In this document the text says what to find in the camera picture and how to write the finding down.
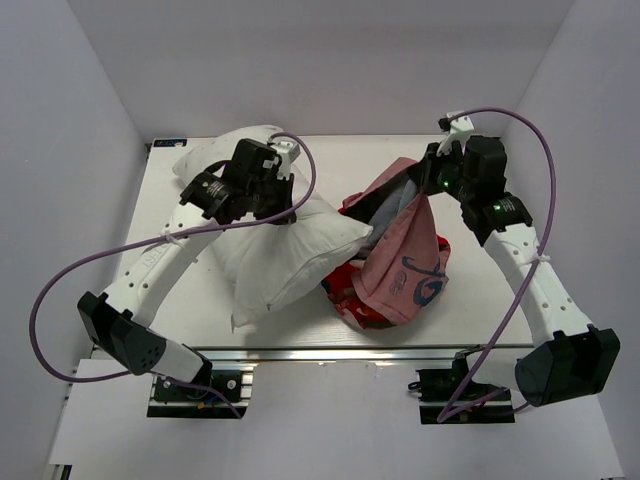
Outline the red patterned pillowcase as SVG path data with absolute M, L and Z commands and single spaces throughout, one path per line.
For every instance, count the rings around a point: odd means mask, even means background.
M 322 281 L 347 324 L 370 330 L 404 326 L 445 288 L 451 253 L 436 233 L 429 198 L 410 176 L 417 161 L 400 157 L 339 213 L 372 227 L 354 257 Z

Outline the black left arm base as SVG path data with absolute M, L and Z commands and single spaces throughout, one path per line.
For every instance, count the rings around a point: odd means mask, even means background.
M 210 388 L 220 392 L 232 405 L 210 391 L 185 388 L 160 378 L 152 383 L 147 406 L 148 418 L 239 420 L 248 407 L 253 374 L 248 370 L 214 370 Z

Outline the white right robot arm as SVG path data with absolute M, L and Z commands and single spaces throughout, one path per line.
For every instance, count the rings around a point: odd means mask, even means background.
M 600 393 L 620 340 L 581 311 L 540 252 L 529 211 L 506 189 L 504 145 L 480 135 L 452 142 L 448 152 L 431 143 L 421 164 L 428 193 L 459 202 L 464 224 L 512 289 L 533 344 L 521 356 L 481 346 L 459 352 L 445 386 L 472 402 L 490 391 L 516 390 L 534 407 Z

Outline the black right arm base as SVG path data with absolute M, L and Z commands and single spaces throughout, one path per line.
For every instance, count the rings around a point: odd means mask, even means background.
M 407 385 L 408 392 L 418 400 L 420 423 L 437 425 L 437 417 L 457 388 L 464 375 L 452 369 L 421 369 L 416 379 Z M 470 382 L 452 409 L 467 403 L 472 406 L 452 415 L 446 425 L 512 424 L 515 422 L 511 393 L 493 385 Z

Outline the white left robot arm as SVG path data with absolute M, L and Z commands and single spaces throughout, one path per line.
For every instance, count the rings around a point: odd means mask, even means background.
M 79 300 L 93 343 L 133 375 L 160 374 L 177 380 L 188 398 L 205 396 L 210 361 L 151 325 L 168 293 L 223 228 L 247 214 L 272 224 L 294 222 L 291 165 L 299 154 L 291 141 L 244 138 L 230 159 L 198 173 L 181 192 L 162 239 L 100 295 L 87 292 Z

